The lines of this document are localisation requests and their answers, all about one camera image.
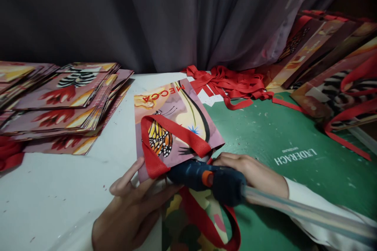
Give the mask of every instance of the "green mat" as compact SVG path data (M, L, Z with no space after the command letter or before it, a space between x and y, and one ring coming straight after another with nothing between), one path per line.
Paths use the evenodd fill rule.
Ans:
M294 103L289 93L278 98ZM377 220L377 158L348 131L340 136L371 154L372 162L344 148L315 128L304 114L256 100L230 111L223 102L205 105L226 144L218 152L247 154L326 198ZM303 250L312 241L289 217L273 209L241 205L236 209L241 250Z

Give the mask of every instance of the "hand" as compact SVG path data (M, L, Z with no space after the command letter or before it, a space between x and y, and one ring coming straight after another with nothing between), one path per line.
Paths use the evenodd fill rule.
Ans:
M148 179L137 188L130 182L143 163L144 158L138 158L124 176L111 185L110 193L115 197L93 224L95 251L140 247L159 218L159 208L180 189L172 185L146 199L155 180Z
M289 196L284 177L250 156L222 152L213 165L231 167L243 173L248 185L260 191L283 198Z

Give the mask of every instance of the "sleeve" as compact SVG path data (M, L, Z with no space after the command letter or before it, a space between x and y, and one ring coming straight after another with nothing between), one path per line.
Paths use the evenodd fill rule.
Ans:
M352 210L347 208L342 208L335 206L328 202L323 197L314 193L306 186L298 184L288 178L285 178L288 189L289 189L289 199L315 207L333 214L337 214L352 220L362 222L364 224L377 227L377 223L363 215L360 215ZM373 250L373 248L366 246L358 241L347 238L343 235L336 234L332 231L329 231L325 228L319 227L310 222L306 222L301 219L291 218L292 221L298 225L314 242L330 247L335 250Z

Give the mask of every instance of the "white table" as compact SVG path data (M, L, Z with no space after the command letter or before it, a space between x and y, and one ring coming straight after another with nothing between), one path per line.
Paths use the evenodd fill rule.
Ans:
M1 251L48 250L90 211L108 205L108 188L136 160L133 95L186 74L132 78L136 80L87 156L26 153L20 167L0 175ZM161 220L142 249L161 249Z

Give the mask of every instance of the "butterfly wing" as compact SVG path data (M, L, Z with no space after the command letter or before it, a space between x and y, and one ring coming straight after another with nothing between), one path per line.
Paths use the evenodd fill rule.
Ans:
M308 32L309 28L301 29L290 41L287 42L283 53L280 55L277 62L281 62L285 57L288 57L292 54L300 42L305 38L306 33Z
M149 145L157 156L163 153L166 158L172 150L173 136L156 121L149 128Z

